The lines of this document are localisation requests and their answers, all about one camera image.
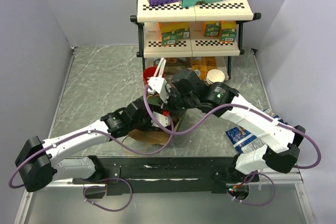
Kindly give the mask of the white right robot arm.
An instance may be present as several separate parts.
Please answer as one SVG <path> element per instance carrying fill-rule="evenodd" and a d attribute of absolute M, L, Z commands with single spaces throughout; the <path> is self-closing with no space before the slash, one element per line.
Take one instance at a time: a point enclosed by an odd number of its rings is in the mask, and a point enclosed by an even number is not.
<path fill-rule="evenodd" d="M 171 78 L 172 88 L 168 99 L 171 109 L 199 109 L 213 111 L 261 139 L 264 145 L 247 154 L 235 157 L 229 175 L 235 181 L 243 180 L 254 171 L 271 168 L 288 173 L 297 162 L 302 136 L 295 133 L 300 126 L 286 126 L 250 104 L 236 89 L 223 82 L 207 85 L 197 74 L 183 69 Z"/>

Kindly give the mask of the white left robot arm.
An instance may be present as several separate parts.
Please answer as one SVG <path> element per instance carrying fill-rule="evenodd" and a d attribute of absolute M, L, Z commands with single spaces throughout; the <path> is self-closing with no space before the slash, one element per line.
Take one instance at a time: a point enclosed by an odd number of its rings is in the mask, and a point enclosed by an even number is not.
<path fill-rule="evenodd" d="M 15 165 L 15 175 L 22 179 L 22 187 L 35 192 L 55 180 L 82 178 L 98 183 L 105 177 L 103 165 L 96 156 L 72 159 L 71 155 L 128 135 L 133 130 L 155 131 L 159 125 L 171 126 L 170 119 L 161 109 L 145 106 L 137 99 L 128 106 L 107 113 L 86 127 L 63 136 L 41 140 L 29 138 Z"/>

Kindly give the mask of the green paper bag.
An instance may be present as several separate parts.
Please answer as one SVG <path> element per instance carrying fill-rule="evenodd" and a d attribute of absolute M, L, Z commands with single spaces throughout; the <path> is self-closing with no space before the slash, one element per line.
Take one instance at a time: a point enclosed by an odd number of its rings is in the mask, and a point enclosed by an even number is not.
<path fill-rule="evenodd" d="M 182 110 L 181 116 L 179 116 L 175 112 L 171 113 L 171 118 L 174 123 L 175 131 L 179 129 L 180 124 L 182 123 L 185 115 L 186 115 L 186 110 Z M 168 142 L 170 135 L 162 131 L 160 128 L 156 128 L 155 131 L 145 131 L 145 130 L 135 129 L 131 131 L 130 133 L 128 133 L 128 135 L 122 140 L 121 143 L 123 143 L 124 140 L 128 137 L 134 139 L 135 141 L 145 143 L 146 146 L 142 150 L 140 150 L 140 152 L 144 152 L 150 145 L 164 146 Z"/>

